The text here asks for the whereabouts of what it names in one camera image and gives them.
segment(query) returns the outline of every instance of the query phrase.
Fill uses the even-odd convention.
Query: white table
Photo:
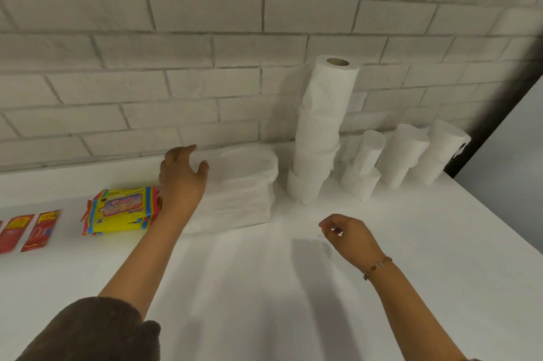
[[[543,256],[448,176],[378,187],[364,204],[333,178],[314,205],[277,183],[275,192],[268,224],[181,237],[148,314],[162,325],[162,360],[402,360],[371,284],[317,227],[334,212],[367,223],[467,356],[541,359]],[[97,294],[138,242],[139,232],[81,237],[84,207],[0,209],[0,219],[64,210],[46,248],[0,256],[3,360],[64,306]]]

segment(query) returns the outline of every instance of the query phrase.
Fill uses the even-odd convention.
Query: sweater sleeve
[[[158,361],[160,325],[122,300],[89,297],[52,319],[17,361]]]

